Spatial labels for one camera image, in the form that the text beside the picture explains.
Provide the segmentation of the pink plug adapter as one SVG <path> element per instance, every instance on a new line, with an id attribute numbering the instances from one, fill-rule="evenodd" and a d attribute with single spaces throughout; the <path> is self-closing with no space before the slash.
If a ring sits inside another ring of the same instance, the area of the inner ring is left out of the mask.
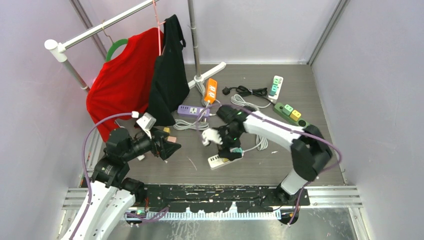
<path id="1" fill-rule="evenodd" d="M 167 141 L 172 142 L 172 143 L 176 143 L 176 142 L 177 142 L 177 138 L 176 138 L 176 137 L 174 137 L 174 136 L 169 136 L 169 137 L 167 138 Z"/>

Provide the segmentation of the teal adapter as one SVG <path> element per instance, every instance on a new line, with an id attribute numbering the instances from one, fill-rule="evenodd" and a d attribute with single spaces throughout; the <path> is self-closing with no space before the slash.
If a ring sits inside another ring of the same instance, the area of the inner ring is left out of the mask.
<path id="1" fill-rule="evenodd" d="M 230 150 L 231 153 L 242 153 L 243 150 L 241 148 L 233 148 Z"/>

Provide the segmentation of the white power strip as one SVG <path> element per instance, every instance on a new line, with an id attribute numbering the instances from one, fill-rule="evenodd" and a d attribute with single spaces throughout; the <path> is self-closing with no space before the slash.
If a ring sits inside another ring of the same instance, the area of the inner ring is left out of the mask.
<path id="1" fill-rule="evenodd" d="M 244 153 L 240 152 L 240 154 L 241 154 L 241 157 L 236 158 L 234 160 L 229 160 L 228 158 L 219 157 L 219 155 L 216 154 L 216 155 L 209 157 L 207 159 L 207 162 L 208 162 L 211 170 L 216 170 L 218 168 L 224 167 L 224 166 L 229 165 L 231 163 L 234 163 L 238 160 L 241 160 L 244 157 Z"/>
<path id="2" fill-rule="evenodd" d="M 272 102 L 275 102 L 278 100 L 279 94 L 282 89 L 283 81 L 284 81 L 284 78 L 282 76 L 275 75 L 273 77 L 272 84 L 268 91 L 268 96 L 267 96 Z"/>

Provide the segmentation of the orange power strip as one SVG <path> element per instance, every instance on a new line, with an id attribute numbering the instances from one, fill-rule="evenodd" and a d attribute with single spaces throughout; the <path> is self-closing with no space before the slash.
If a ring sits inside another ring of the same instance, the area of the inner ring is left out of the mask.
<path id="1" fill-rule="evenodd" d="M 208 104 L 213 104 L 217 96 L 218 83 L 213 78 L 209 78 L 205 87 L 203 100 Z"/>

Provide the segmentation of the purple power strip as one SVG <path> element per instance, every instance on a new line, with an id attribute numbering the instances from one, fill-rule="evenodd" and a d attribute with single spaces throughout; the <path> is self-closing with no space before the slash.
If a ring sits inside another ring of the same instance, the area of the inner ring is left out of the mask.
<path id="1" fill-rule="evenodd" d="M 201 114 L 204 107 L 199 106 L 190 106 L 190 105 L 180 105 L 177 109 L 177 114 L 182 117 L 193 117 L 196 118 Z"/>

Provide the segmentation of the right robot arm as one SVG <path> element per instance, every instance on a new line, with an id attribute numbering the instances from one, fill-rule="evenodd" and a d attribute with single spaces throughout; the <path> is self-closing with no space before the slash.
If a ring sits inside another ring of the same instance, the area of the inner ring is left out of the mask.
<path id="1" fill-rule="evenodd" d="M 264 137 L 290 152 L 293 169 L 275 191 L 283 205 L 291 205 L 301 188 L 312 182 L 333 157 L 328 141 L 314 125 L 289 125 L 248 107 L 236 109 L 223 105 L 216 114 L 225 124 L 204 130 L 202 135 L 205 145 L 216 143 L 219 157 L 229 161 L 241 158 L 234 149 L 240 147 L 244 133 Z"/>

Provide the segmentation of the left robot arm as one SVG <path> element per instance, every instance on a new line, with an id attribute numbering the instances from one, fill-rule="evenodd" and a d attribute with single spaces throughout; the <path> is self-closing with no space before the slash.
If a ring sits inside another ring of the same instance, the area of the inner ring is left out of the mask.
<path id="1" fill-rule="evenodd" d="M 125 128 L 109 134 L 103 157 L 88 178 L 88 192 L 64 240 L 106 240 L 132 207 L 141 206 L 147 197 L 145 184 L 127 177 L 129 161 L 147 152 L 167 160 L 182 146 L 167 140 L 169 134 L 151 129 L 152 137 L 132 138 Z"/>

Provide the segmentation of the green power strip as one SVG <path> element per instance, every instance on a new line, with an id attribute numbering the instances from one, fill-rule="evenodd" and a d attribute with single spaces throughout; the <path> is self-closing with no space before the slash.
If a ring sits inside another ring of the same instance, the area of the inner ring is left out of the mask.
<path id="1" fill-rule="evenodd" d="M 278 102 L 275 104 L 273 111 L 285 121 L 287 121 L 290 125 L 299 126 L 302 128 L 310 125 L 309 122 L 302 118 L 302 114 L 289 104 Z"/>

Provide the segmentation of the black garment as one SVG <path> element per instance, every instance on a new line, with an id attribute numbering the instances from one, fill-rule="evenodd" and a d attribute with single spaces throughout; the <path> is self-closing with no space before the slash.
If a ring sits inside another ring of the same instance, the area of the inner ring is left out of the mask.
<path id="1" fill-rule="evenodd" d="M 188 86 L 183 49 L 186 40 L 177 15 L 165 20 L 162 54 L 154 64 L 154 73 L 146 112 L 156 119 L 155 126 L 176 123 L 172 112 L 187 98 Z"/>

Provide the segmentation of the teal adapters on far strip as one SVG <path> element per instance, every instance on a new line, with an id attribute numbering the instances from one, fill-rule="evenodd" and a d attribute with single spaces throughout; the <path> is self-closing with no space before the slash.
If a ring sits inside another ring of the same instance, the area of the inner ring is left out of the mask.
<path id="1" fill-rule="evenodd" d="M 270 92 L 269 92 L 269 96 L 271 96 L 271 97 L 275 96 L 277 90 L 278 90 L 278 84 L 273 84 L 271 86 L 271 89 L 270 89 Z"/>

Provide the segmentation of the yellow adapter on green strip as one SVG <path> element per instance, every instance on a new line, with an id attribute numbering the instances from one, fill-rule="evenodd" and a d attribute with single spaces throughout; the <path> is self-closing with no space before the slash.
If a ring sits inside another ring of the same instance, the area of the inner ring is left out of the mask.
<path id="1" fill-rule="evenodd" d="M 301 116 L 302 116 L 302 114 L 294 109 L 289 117 L 294 122 L 297 122 L 301 118 Z"/>

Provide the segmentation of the red t-shirt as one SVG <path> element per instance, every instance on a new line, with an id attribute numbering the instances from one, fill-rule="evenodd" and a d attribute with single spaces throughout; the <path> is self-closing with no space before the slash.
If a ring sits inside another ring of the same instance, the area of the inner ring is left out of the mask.
<path id="1" fill-rule="evenodd" d="M 123 51 L 106 61 L 86 97 L 96 124 L 106 117 L 148 108 L 155 61 L 164 43 L 156 27 L 127 39 Z"/>

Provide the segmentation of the pink clothes hanger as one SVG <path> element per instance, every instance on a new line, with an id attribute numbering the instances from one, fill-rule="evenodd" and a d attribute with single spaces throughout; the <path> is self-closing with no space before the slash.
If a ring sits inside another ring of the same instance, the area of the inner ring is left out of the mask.
<path id="1" fill-rule="evenodd" d="M 152 6 L 154 9 L 154 16 L 157 23 L 157 40 L 158 40 L 158 55 L 160 56 L 162 54 L 162 31 L 161 31 L 161 25 L 163 25 L 165 22 L 160 22 L 158 11 L 157 11 L 157 4 L 156 0 L 152 0 Z"/>

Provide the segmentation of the metal clothes rack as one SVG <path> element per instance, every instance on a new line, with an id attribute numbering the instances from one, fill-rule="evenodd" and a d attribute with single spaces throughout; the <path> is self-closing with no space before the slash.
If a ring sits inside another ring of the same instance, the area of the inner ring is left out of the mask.
<path id="1" fill-rule="evenodd" d="M 64 43 L 57 42 L 54 39 L 47 39 L 44 42 L 44 48 L 48 50 L 54 58 L 61 64 L 63 64 L 68 72 L 74 77 L 74 79 L 79 83 L 80 88 L 85 91 L 86 93 L 89 92 L 90 87 L 89 85 L 83 80 L 83 78 L 80 76 L 78 71 L 74 68 L 74 66 L 70 63 L 68 60 L 68 57 L 66 56 L 65 52 L 66 50 L 70 49 L 71 47 L 85 41 L 86 39 L 93 38 L 93 41 L 97 48 L 99 49 L 102 56 L 105 58 L 107 56 L 106 49 L 104 45 L 102 44 L 98 33 L 113 26 L 114 24 L 134 15 L 135 13 L 149 7 L 149 6 L 155 6 L 156 1 L 155 0 L 146 0 L 114 17 L 111 19 L 106 20 L 105 22 L 93 26 L 91 23 L 88 25 L 88 29 L 86 29 L 84 32 L 78 34 L 77 36 L 67 40 Z M 192 49 L 193 49 L 193 56 L 194 56 L 194 64 L 195 64 L 195 75 L 193 77 L 193 80 L 188 83 L 188 86 L 190 88 L 194 88 L 197 84 L 204 83 L 205 80 L 211 78 L 213 75 L 219 73 L 226 67 L 225 62 L 220 62 L 218 65 L 214 66 L 213 68 L 209 69 L 208 71 L 202 73 L 200 68 L 200 54 L 199 54 L 199 45 L 198 45 L 198 38 L 197 38 L 197 26 L 196 26 L 196 19 L 195 19 L 195 10 L 194 10 L 194 2 L 192 0 L 187 1 L 188 6 L 188 13 L 189 13 L 189 27 L 191 30 L 191 39 L 192 39 Z"/>

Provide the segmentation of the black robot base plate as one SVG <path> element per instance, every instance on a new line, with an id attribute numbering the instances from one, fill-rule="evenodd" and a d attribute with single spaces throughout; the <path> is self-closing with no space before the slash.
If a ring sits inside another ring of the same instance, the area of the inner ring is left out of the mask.
<path id="1" fill-rule="evenodd" d="M 231 206 L 237 213 L 271 212 L 295 205 L 310 205 L 307 190 L 284 197 L 278 187 L 267 185 L 186 185 L 122 183 L 120 188 L 135 196 L 134 207 L 157 213 L 226 213 Z"/>

